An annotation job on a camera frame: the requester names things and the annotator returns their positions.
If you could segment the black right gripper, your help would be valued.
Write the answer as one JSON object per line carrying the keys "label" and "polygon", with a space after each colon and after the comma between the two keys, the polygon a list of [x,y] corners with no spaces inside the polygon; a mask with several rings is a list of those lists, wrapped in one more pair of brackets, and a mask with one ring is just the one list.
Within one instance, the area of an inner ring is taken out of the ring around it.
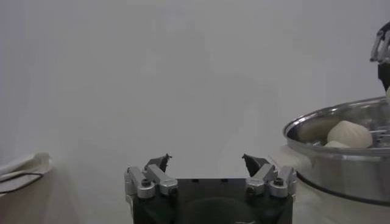
{"label": "black right gripper", "polygon": [[385,91],[389,89],[389,30],[390,22],[387,22],[377,32],[370,52],[370,61],[377,63],[378,79]]}

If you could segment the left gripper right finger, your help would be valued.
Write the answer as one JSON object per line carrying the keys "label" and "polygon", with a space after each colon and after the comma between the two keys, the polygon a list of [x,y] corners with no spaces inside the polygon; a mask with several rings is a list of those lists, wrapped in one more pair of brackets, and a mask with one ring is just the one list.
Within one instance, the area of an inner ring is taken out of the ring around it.
{"label": "left gripper right finger", "polygon": [[273,197],[285,198],[296,193],[296,171],[290,166],[279,170],[264,158],[244,154],[249,177],[245,179],[246,194],[263,195],[265,192]]}

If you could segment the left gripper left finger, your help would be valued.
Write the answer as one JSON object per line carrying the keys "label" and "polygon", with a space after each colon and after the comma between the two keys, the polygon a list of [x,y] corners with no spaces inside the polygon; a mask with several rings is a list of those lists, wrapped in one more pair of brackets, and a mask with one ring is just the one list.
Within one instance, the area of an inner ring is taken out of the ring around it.
{"label": "left gripper left finger", "polygon": [[165,197],[176,197],[179,191],[177,179],[166,174],[169,154],[150,159],[140,169],[130,166],[124,173],[125,193],[127,198],[153,198],[157,194]]}

